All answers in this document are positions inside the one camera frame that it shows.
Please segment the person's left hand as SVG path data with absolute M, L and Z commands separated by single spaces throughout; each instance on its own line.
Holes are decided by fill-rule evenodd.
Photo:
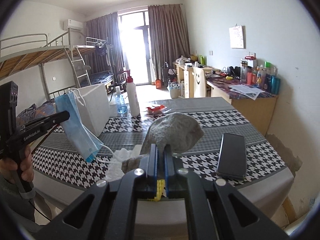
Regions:
M 24 149 L 25 158 L 21 161 L 20 169 L 22 171 L 22 179 L 28 182 L 32 182 L 34 179 L 33 163 L 32 163 L 32 154 L 30 146 L 27 145 Z M 14 184 L 15 181 L 11 174 L 12 171 L 16 171 L 18 165 L 10 158 L 1 159 L 1 175 L 8 182 Z

